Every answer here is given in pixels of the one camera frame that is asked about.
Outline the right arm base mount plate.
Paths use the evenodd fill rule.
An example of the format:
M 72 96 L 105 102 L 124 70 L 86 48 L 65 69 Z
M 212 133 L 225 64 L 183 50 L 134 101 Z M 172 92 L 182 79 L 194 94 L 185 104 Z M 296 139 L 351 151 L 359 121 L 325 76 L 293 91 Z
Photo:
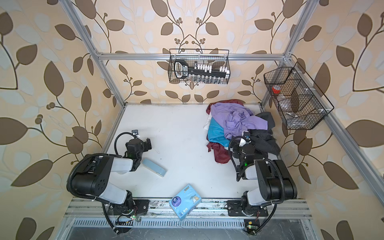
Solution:
M 226 203 L 230 217 L 268 217 L 267 209 L 260 206 L 251 206 L 242 203 L 240 200 L 228 200 Z

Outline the teal cloth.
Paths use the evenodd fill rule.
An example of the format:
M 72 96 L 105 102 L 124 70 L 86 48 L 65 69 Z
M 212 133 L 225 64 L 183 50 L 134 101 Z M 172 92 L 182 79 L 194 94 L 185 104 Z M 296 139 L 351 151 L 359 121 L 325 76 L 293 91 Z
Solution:
M 225 137 L 224 129 L 215 121 L 211 119 L 207 132 L 208 141 L 210 143 L 217 143 L 225 148 L 228 148 L 230 140 Z

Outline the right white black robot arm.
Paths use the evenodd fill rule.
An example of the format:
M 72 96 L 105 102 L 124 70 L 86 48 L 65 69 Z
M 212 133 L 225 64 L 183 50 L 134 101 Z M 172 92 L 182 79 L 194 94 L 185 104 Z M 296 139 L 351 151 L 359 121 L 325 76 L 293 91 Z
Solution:
M 267 206 L 294 200 L 298 190 L 287 166 L 282 160 L 256 158 L 256 142 L 250 137 L 234 137 L 228 147 L 235 167 L 236 181 L 257 180 L 258 186 L 245 191 L 240 201 L 227 203 L 230 216 L 267 216 Z

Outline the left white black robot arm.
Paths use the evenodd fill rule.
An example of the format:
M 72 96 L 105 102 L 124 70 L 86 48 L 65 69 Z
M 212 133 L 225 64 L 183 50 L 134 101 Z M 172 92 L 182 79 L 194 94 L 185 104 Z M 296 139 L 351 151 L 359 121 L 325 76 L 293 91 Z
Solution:
M 100 202 L 107 217 L 146 214 L 149 200 L 134 200 L 132 192 L 121 189 L 110 182 L 111 173 L 135 172 L 143 153 L 152 149 L 149 138 L 138 138 L 136 132 L 123 132 L 114 142 L 114 154 L 96 153 L 86 155 L 69 174 L 67 190 L 74 197 Z

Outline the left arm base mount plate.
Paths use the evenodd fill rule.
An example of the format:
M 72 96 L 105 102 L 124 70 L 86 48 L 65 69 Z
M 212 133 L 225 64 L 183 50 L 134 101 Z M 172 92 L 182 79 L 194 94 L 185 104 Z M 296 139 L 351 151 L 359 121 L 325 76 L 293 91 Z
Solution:
M 148 199 L 127 200 L 122 205 L 110 204 L 108 210 L 116 216 L 145 215 L 149 210 L 149 203 L 150 200 Z

